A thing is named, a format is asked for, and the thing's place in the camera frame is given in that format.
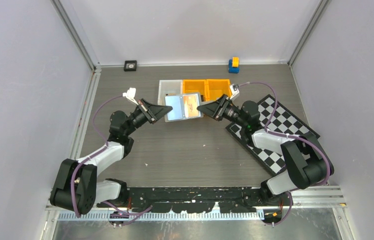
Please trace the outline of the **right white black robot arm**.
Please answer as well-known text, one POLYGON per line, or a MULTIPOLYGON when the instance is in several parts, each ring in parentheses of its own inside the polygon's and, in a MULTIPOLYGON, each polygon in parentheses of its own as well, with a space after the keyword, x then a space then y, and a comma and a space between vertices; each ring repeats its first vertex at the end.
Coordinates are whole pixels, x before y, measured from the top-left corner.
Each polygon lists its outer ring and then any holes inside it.
POLYGON ((245 101, 237 107, 224 94, 215 101, 199 105, 197 110, 216 121, 227 119, 238 125, 241 139, 249 146, 283 157, 284 171, 260 185, 260 198, 266 205, 274 205, 283 193, 325 184, 334 173, 333 164, 313 133, 294 135, 265 129, 254 101, 245 101))

